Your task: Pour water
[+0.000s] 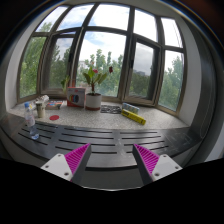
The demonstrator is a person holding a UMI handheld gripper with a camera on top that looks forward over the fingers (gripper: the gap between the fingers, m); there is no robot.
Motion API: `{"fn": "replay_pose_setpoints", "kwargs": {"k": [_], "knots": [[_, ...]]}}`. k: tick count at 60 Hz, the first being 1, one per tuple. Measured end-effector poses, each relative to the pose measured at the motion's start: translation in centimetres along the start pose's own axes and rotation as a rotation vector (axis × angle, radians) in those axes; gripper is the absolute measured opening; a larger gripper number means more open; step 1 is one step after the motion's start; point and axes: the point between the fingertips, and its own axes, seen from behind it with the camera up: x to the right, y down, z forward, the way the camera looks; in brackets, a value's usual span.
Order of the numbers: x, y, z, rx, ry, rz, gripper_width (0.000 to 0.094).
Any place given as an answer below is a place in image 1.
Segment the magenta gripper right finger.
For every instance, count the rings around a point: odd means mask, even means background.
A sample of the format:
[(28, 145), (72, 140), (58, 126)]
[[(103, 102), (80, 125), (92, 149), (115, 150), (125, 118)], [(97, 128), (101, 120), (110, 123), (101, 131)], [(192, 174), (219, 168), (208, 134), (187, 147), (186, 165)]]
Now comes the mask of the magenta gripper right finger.
[(182, 167), (167, 154), (158, 155), (137, 144), (133, 145), (132, 153), (144, 185), (157, 181), (182, 169)]

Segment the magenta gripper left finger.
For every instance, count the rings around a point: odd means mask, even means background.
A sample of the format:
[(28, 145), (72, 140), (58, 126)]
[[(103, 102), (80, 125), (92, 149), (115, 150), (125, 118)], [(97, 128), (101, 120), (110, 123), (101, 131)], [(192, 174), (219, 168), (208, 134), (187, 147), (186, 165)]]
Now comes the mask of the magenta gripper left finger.
[(79, 184), (91, 155), (91, 144), (87, 143), (63, 155), (56, 154), (42, 169), (65, 180)]

